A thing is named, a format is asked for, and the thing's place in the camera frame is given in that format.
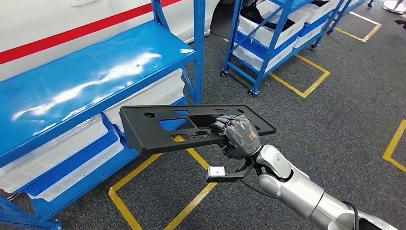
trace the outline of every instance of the blue metal shelf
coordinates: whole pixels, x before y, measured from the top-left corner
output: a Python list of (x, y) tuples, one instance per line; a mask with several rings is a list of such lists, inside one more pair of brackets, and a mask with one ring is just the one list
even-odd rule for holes
[[(192, 101), (201, 102), (205, 0), (193, 0), (193, 48), (169, 31), (160, 0), (151, 4), (154, 20), (0, 82), (0, 167), (179, 68)], [(184, 69), (192, 61), (193, 85)], [(63, 194), (33, 200), (38, 216), (0, 196), (0, 224), (61, 229), (49, 219), (138, 155), (120, 140), (123, 151)]]
[(365, 2), (365, 0), (359, 0), (358, 2), (356, 2), (356, 3), (352, 4), (352, 5), (350, 5), (350, 2), (351, 2), (351, 0), (348, 0), (348, 1), (346, 2), (346, 4), (344, 5), (344, 8), (343, 8), (341, 11), (337, 12), (338, 17), (333, 19), (334, 23), (333, 23), (333, 25), (330, 27), (330, 29), (329, 29), (329, 31), (328, 31), (329, 33), (331, 33), (331, 32), (334, 31), (334, 29), (336, 28), (337, 24), (339, 23), (339, 21), (341, 20), (341, 18), (342, 18), (344, 15), (346, 15), (346, 14), (349, 13), (351, 10), (353, 10), (353, 9), (359, 7), (360, 5), (362, 5), (362, 4)]
[[(276, 50), (275, 49), (276, 43), (279, 39), (279, 36), (281, 35), (283, 26), (285, 25), (289, 14), (311, 2), (311, 0), (270, 0), (270, 1), (278, 4), (279, 8), (276, 11), (274, 11), (273, 13), (271, 13), (266, 19), (264, 19), (263, 22), (260, 23), (255, 29), (253, 29), (252, 32), (250, 32), (250, 34), (248, 34), (248, 36), (246, 36), (246, 38), (236, 39), (238, 36), (238, 31), (237, 31), (238, 23), (239, 23), (238, 19), (239, 19), (239, 15), (240, 15), (241, 8), (242, 8), (242, 0), (236, 0), (235, 5), (234, 5), (234, 14), (233, 14), (232, 22), (231, 22), (230, 37), (229, 37), (228, 44), (227, 44), (226, 60), (225, 60), (222, 72), (220, 73), (221, 75), (224, 76), (225, 74), (227, 74), (229, 72), (229, 68), (231, 67), (231, 68), (235, 69), (238, 73), (240, 73), (243, 77), (247, 78), (249, 81), (254, 83), (253, 87), (248, 92), (249, 95), (251, 95), (251, 96), (259, 93), (258, 88), (259, 88), (262, 80), (266, 76), (268, 76), (272, 71), (277, 69), (281, 64), (283, 64), (288, 59), (290, 59), (294, 54), (298, 53), (304, 47), (310, 45), (313, 41), (315, 41), (315, 43), (312, 45), (312, 48), (315, 48), (318, 46), (322, 36), (324, 35), (324, 33), (326, 32), (326, 30), (328, 28), (328, 25), (330, 25), (331, 21), (335, 18), (336, 14), (338, 12), (338, 9), (341, 7), (342, 3), (344, 2), (344, 0), (340, 0), (337, 7), (331, 13), (329, 13), (330, 14), (329, 16), (327, 14), (327, 16), (324, 15), (322, 17), (322, 18), (328, 17), (328, 20), (327, 20), (327, 23), (325, 24), (325, 26), (323, 26), (323, 29), (317, 35), (315, 35), (313, 38), (311, 38), (309, 41), (307, 41), (300, 47), (293, 49), (293, 51), (291, 53), (289, 53), (286, 57), (284, 57), (281, 61), (279, 61), (276, 65), (274, 65), (270, 70), (266, 71), (269, 60), (271, 60), (271, 58), (274, 56), (274, 53)], [(233, 52), (234, 52), (235, 48), (238, 47), (239, 45), (242, 45), (244, 42), (249, 42), (249, 41), (247, 41), (248, 37), (253, 35), (258, 30), (258, 28), (263, 26), (266, 21), (268, 21), (271, 17), (273, 17), (275, 14), (277, 14), (280, 10), (282, 10), (282, 13), (279, 17), (275, 31), (272, 35), (272, 39), (269, 44), (269, 47), (266, 50), (261, 51), (261, 56), (256, 54), (258, 57), (260, 57), (260, 59), (263, 60), (260, 70), (258, 71), (256, 68), (252, 67), (247, 62), (234, 56)], [(240, 69), (239, 67), (234, 65), (232, 63), (233, 58), (237, 59), (240, 63), (242, 63), (243, 65), (247, 66), (249, 69), (254, 71), (254, 73), (256, 73), (257, 76), (252, 77), (252, 76), (248, 75), (246, 72), (244, 72), (242, 69)]]
[(7, 109), (0, 114), (0, 167), (183, 67), (197, 54), (150, 21), (2, 81), (0, 104)]

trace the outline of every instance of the blue storage bin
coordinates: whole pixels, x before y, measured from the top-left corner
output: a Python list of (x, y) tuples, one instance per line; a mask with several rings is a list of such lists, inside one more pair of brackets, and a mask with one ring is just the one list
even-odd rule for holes
[[(281, 51), (283, 51), (290, 44), (294, 43), (296, 41), (296, 38), (299, 35), (299, 33), (300, 32), (297, 32), (297, 33), (293, 34), (290, 38), (288, 38), (280, 46), (276, 47), (272, 52), (271, 59), (273, 57), (275, 57), (276, 55), (278, 55)], [(236, 43), (238, 44), (239, 41), (244, 39), (244, 37), (246, 37), (245, 34), (243, 34), (240, 31), (237, 31), (236, 39), (235, 39)], [(251, 42), (251, 39), (247, 38), (240, 44), (240, 46), (247, 49), (247, 50), (249, 50), (250, 52), (257, 55), (261, 59), (265, 58), (266, 52), (268, 51), (268, 47), (264, 46), (263, 44), (261, 44), (256, 39), (253, 39), (252, 42)]]
[(316, 29), (319, 25), (323, 24), (327, 20), (329, 14), (330, 14), (330, 12), (326, 13), (321, 18), (317, 19), (314, 23), (311, 23), (311, 24), (304, 23), (305, 25), (303, 26), (303, 29), (301, 29), (299, 31), (298, 36), (303, 37), (307, 33), (313, 31), (314, 29)]
[(103, 123), (108, 128), (108, 132), (103, 137), (36, 177), (23, 187), (17, 189), (16, 192), (36, 196), (116, 142), (118, 137), (114, 133), (114, 128), (105, 122), (106, 120), (103, 119)]

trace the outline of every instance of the red stripe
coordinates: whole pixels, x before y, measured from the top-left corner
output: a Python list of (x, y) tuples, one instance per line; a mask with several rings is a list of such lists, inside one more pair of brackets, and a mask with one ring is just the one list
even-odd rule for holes
[[(168, 6), (181, 0), (162, 0), (162, 6)], [(71, 29), (50, 37), (43, 38), (41, 40), (31, 42), (16, 48), (12, 48), (3, 52), (0, 52), (0, 64), (22, 58), (24, 56), (42, 51), (44, 49), (57, 46), (59, 44), (71, 41), (73, 39), (91, 34), (93, 32), (105, 29), (109, 26), (122, 23), (137, 16), (146, 14), (152, 11), (151, 3), (142, 5), (140, 7)]]

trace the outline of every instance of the white storage box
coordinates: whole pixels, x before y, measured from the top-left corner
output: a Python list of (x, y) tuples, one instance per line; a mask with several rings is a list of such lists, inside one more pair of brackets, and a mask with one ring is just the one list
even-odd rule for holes
[[(278, 9), (278, 5), (276, 5), (273, 2), (270, 1), (264, 1), (260, 4), (257, 5), (257, 8), (259, 12), (261, 13), (263, 18), (267, 18), (269, 15), (271, 15), (275, 10)], [(278, 23), (279, 17), (281, 14), (282, 10), (279, 11), (275, 16), (273, 16), (269, 22), (271, 23)], [(276, 42), (275, 47), (280, 46), (283, 44), (285, 41), (287, 41), (290, 37), (294, 36), (297, 32), (299, 32), (305, 23), (305, 18), (301, 14), (297, 14), (295, 12), (291, 13), (288, 17), (290, 20), (294, 21), (295, 24), (286, 29), (285, 31), (281, 32), (279, 35), (278, 41)], [(239, 17), (239, 24), (238, 24), (238, 30), (242, 32), (245, 35), (248, 35), (251, 33), (256, 27), (258, 27), (258, 24), (255, 22), (252, 22), (243, 16), (240, 15)], [(269, 47), (272, 36), (273, 36), (274, 30), (262, 26), (259, 28), (253, 35), (253, 38), (256, 39), (258, 42), (263, 44), (266, 47)]]
[(305, 18), (305, 22), (308, 24), (312, 24), (319, 18), (323, 17), (334, 8), (336, 8), (338, 3), (339, 0), (330, 0), (330, 2), (324, 4), (322, 7), (318, 7), (314, 4), (309, 3), (298, 9), (297, 12), (303, 15), (307, 15)]
[(303, 37), (297, 37), (296, 42), (295, 42), (293, 48), (298, 48), (298, 47), (300, 47), (300, 46), (303, 45), (305, 42), (309, 41), (309, 39), (311, 39), (312, 37), (316, 36), (316, 35), (323, 29), (324, 24), (326, 24), (326, 23), (323, 23), (323, 24), (319, 25), (316, 29), (314, 29), (314, 30), (308, 32), (308, 33), (307, 33), (305, 36), (303, 36)]
[(32, 199), (43, 198), (46, 201), (52, 201), (57, 196), (61, 195), (64, 191), (68, 190), (78, 181), (83, 179), (85, 176), (89, 175), (92, 171), (96, 170), (99, 166), (110, 160), (113, 156), (117, 153), (122, 151), (124, 146), (120, 143), (120, 138), (112, 144), (111, 146), (107, 147), (105, 150), (88, 160), (83, 165), (79, 166), (77, 169), (63, 177), (61, 180), (41, 192), (36, 196), (30, 196)]
[(121, 123), (120, 108), (124, 105), (156, 105), (172, 104), (183, 97), (185, 83), (182, 78), (182, 70), (177, 69), (164, 78), (148, 85), (119, 103), (103, 111), (112, 124), (117, 125), (120, 132), (124, 133)]
[[(276, 55), (274, 58), (272, 58), (268, 62), (265, 72), (270, 70), (272, 67), (274, 67), (276, 64), (278, 64), (278, 62), (280, 62), (284, 57), (286, 57), (289, 53), (291, 53), (293, 50), (293, 46), (294, 46), (294, 43), (290, 44), (288, 47), (286, 47), (284, 50), (282, 50), (278, 55)], [(258, 70), (258, 71), (261, 70), (263, 59), (261, 59), (260, 57), (258, 57), (255, 54), (253, 54), (249, 50), (247, 50), (241, 46), (238, 46), (234, 50), (233, 54), (237, 58), (244, 60), (248, 64), (252, 65), (256, 70)]]
[(108, 132), (96, 115), (0, 169), (0, 188), (13, 193)]

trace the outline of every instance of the white car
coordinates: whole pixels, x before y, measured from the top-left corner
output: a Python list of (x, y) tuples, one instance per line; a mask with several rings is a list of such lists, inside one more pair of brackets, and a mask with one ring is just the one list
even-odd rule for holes
[[(170, 30), (193, 41), (193, 0), (161, 0)], [(219, 0), (206, 0), (210, 33)], [(153, 19), (150, 0), (0, 0), (0, 81)]]

